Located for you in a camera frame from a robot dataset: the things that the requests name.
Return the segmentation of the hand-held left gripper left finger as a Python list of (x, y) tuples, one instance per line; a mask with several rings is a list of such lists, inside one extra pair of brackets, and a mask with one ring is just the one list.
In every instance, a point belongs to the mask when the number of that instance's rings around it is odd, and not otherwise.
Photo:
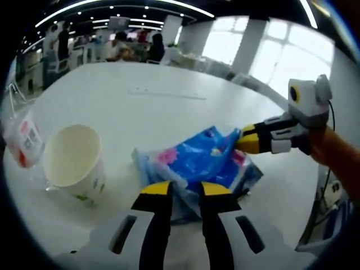
[(171, 214), (171, 182), (143, 188), (130, 209), (92, 231), (90, 269), (162, 269)]

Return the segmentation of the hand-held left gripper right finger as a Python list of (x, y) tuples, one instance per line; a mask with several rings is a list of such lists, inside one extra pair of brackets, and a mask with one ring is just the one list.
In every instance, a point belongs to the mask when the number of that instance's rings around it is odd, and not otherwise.
[(284, 241), (222, 185), (202, 182), (200, 211), (211, 269), (283, 269)]

